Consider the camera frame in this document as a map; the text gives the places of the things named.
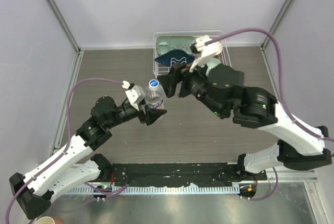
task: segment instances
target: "clear bottle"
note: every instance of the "clear bottle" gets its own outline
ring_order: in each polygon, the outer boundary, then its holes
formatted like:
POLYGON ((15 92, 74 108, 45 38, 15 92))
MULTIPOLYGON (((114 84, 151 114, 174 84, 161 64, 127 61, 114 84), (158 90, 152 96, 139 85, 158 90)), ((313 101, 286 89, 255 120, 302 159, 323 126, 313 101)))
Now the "clear bottle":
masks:
POLYGON ((146 105, 152 109, 164 109, 164 101, 166 98, 162 86, 156 79, 152 79, 149 85, 145 88, 146 105))

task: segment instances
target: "bottle cap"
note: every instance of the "bottle cap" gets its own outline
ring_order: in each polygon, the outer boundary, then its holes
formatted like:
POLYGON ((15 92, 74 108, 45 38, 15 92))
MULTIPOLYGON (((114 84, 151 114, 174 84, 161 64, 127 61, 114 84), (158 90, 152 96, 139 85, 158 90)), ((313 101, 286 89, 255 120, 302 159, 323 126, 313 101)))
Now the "bottle cap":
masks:
POLYGON ((152 79, 148 83, 148 86, 152 91, 157 91, 159 88, 159 82, 156 79, 152 79))

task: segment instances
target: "green plate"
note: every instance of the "green plate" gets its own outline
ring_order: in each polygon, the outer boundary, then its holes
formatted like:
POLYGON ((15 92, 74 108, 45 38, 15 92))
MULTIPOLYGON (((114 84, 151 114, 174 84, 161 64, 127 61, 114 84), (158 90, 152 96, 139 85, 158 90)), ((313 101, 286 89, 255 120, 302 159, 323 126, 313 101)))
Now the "green plate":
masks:
POLYGON ((156 39, 156 50, 158 55, 167 53, 173 49, 180 49, 187 54, 192 54, 190 45, 195 43, 193 36, 159 36, 156 39))

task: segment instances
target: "black and white robotic arm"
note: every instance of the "black and white robotic arm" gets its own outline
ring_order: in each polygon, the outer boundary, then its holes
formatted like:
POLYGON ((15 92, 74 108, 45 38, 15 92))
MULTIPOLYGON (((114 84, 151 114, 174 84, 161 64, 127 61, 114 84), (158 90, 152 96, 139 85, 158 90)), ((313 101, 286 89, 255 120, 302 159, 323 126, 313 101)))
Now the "black and white robotic arm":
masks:
POLYGON ((331 164, 330 151, 323 140, 328 137, 326 127, 315 128, 295 117, 319 138, 305 132, 288 117, 275 96, 259 87, 244 86, 243 72, 219 64, 206 75, 206 64, 221 52, 219 42, 205 45, 210 40, 208 36, 197 39, 191 49, 199 58, 189 65, 173 65, 158 80, 168 98, 175 95, 177 83, 182 82, 180 98, 193 95, 220 119, 230 117, 233 111, 233 123, 269 132, 280 139, 268 149, 240 155, 238 171, 256 174, 278 166, 310 170, 331 164))
POLYGON ((91 118, 83 123, 65 146, 48 160, 26 174, 15 173, 9 182, 13 195, 34 175, 62 157, 50 169, 45 170, 17 197, 17 202, 28 219, 34 219, 45 212, 58 197, 87 181, 106 181, 113 172, 113 166, 102 155, 95 154, 86 163, 71 168, 76 162, 97 150, 111 136, 110 129, 131 119, 139 118, 141 123, 153 124, 166 110, 154 110, 145 105, 145 93, 140 86, 128 84, 127 99, 117 106, 113 98, 103 96, 91 109, 91 118))

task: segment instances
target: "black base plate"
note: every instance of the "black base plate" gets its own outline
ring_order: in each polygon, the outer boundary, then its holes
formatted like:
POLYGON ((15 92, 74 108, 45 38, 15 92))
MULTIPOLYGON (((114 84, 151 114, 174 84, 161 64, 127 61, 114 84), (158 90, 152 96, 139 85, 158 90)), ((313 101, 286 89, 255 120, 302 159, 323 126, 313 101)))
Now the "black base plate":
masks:
MULTIPOLYGON (((180 187, 191 183, 199 187, 231 186, 232 182, 254 180, 254 174, 236 173, 236 164, 227 163, 141 163, 113 164, 116 186, 131 182, 137 187, 180 187)), ((266 180, 266 173, 257 174, 266 180)))

